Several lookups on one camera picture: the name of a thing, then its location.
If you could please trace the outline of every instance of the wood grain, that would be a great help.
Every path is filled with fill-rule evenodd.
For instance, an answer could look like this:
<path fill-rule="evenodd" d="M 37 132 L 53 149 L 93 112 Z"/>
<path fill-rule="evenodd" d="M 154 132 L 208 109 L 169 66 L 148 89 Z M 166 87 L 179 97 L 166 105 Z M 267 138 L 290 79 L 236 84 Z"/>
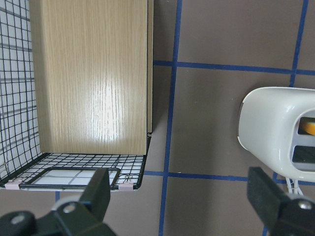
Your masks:
<path fill-rule="evenodd" d="M 31 0 L 42 152 L 145 154 L 147 0 Z"/>
<path fill-rule="evenodd" d="M 152 132 L 153 94 L 153 0 L 148 0 L 148 133 Z"/>

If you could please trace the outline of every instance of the screw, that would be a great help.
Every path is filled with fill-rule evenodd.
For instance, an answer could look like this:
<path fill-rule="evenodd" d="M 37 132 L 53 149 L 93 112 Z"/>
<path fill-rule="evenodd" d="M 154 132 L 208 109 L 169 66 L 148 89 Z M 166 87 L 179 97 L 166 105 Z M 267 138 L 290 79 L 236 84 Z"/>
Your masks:
<path fill-rule="evenodd" d="M 24 215 L 21 215 L 21 214 L 20 214 L 20 215 L 17 215 L 17 216 L 15 216 L 15 217 L 11 220 L 11 224 L 12 224 L 12 225 L 16 225 L 16 224 L 22 222 L 24 219 L 25 219 L 25 216 L 24 216 Z"/>
<path fill-rule="evenodd" d="M 74 203 L 70 203 L 68 205 L 66 205 L 63 209 L 64 213 L 71 213 L 75 210 L 75 204 Z"/>
<path fill-rule="evenodd" d="M 312 204 L 308 201 L 299 201 L 298 203 L 299 207 L 301 209 L 304 209 L 304 210 L 311 210 L 312 209 Z"/>

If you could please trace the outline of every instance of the white plastic container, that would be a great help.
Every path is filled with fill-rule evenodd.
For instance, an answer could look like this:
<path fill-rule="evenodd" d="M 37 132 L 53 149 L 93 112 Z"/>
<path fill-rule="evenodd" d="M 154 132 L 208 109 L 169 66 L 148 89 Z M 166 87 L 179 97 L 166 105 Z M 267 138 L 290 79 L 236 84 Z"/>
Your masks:
<path fill-rule="evenodd" d="M 301 132 L 301 118 L 315 119 L 315 90 L 255 89 L 241 105 L 238 140 L 276 173 L 315 182 L 315 136 Z"/>

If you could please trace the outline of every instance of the tiled floor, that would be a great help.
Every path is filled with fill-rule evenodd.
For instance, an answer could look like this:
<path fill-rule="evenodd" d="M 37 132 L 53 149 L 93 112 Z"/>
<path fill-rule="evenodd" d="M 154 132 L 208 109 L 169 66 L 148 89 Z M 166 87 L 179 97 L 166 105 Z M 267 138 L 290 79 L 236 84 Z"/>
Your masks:
<path fill-rule="evenodd" d="M 246 198 L 248 167 L 285 185 L 239 145 L 238 108 L 258 87 L 315 89 L 315 2 L 155 0 L 154 7 L 146 175 L 138 191 L 112 193 L 105 222 L 120 236 L 266 235 Z M 301 188 L 315 199 L 315 186 Z M 54 198 L 0 191 L 0 214 L 25 208 L 40 216 Z"/>

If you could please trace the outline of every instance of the wire basket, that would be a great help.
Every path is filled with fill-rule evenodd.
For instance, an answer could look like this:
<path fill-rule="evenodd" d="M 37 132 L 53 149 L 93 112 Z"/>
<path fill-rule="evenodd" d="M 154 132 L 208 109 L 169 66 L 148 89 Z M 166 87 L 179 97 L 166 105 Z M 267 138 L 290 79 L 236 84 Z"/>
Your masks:
<path fill-rule="evenodd" d="M 0 24 L 0 187 L 84 189 L 96 168 L 109 168 L 112 190 L 139 188 L 146 155 L 40 152 L 29 1 L 1 0 Z"/>

